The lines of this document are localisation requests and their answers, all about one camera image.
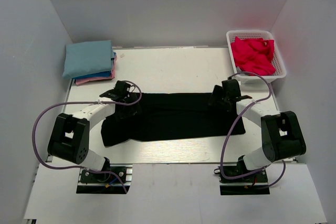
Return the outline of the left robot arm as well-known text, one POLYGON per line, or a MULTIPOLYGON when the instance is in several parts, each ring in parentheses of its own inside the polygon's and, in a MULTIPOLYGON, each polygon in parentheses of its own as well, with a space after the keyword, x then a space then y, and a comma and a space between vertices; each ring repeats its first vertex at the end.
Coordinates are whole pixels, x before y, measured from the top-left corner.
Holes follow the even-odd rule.
POLYGON ((127 115, 133 115, 141 98, 138 85, 122 80, 93 102, 70 102, 70 105, 87 106, 73 114, 61 113, 56 117, 47 147, 48 154, 89 170, 98 181, 108 180, 111 175, 110 162, 89 149, 90 131, 107 117, 116 114, 117 105, 126 108, 127 115))

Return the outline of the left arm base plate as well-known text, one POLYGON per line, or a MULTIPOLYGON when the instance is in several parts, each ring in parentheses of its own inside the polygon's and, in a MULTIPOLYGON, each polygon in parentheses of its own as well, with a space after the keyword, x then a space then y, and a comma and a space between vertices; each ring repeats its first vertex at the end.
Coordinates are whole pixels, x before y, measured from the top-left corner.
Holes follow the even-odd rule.
MULTIPOLYGON (((128 191, 132 181, 132 165, 110 165, 111 171, 119 176, 128 191)), ((116 176, 111 174, 95 174, 81 169, 77 182, 77 194, 124 195, 123 186, 116 176)))

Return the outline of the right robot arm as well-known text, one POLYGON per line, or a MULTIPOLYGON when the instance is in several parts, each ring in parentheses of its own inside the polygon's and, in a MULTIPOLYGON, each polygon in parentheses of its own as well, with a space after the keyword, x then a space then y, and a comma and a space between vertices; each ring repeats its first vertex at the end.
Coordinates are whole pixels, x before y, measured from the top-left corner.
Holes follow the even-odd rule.
POLYGON ((220 86, 214 86, 209 100, 210 107, 234 115, 224 146, 227 146, 230 135, 241 118, 248 119, 261 129, 261 147, 241 156, 232 173, 226 170, 223 161, 220 162, 220 174, 225 179, 250 181, 256 173, 272 163, 301 156, 307 151, 297 115, 292 111, 271 110, 261 102, 262 100, 255 101, 248 95, 242 95, 235 79, 227 79, 220 86))

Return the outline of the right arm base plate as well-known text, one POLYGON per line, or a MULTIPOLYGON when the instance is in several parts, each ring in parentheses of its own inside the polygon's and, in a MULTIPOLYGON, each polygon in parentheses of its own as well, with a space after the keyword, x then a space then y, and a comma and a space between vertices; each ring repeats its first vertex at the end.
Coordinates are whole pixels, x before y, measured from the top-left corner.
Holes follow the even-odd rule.
POLYGON ((219 188, 222 196, 270 194, 265 170, 239 179, 224 178, 220 173, 220 167, 214 169, 214 174, 219 177, 219 188))

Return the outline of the black t-shirt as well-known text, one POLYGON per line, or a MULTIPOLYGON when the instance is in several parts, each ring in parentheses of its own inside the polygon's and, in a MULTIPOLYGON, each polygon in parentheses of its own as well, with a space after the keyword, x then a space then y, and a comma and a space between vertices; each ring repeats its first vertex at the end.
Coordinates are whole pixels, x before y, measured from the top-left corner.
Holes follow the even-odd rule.
POLYGON ((134 107, 140 112, 120 118, 127 106, 116 105, 102 122, 105 147, 128 140, 140 142, 225 136, 237 118, 236 112, 209 106, 210 93, 143 93, 134 107))

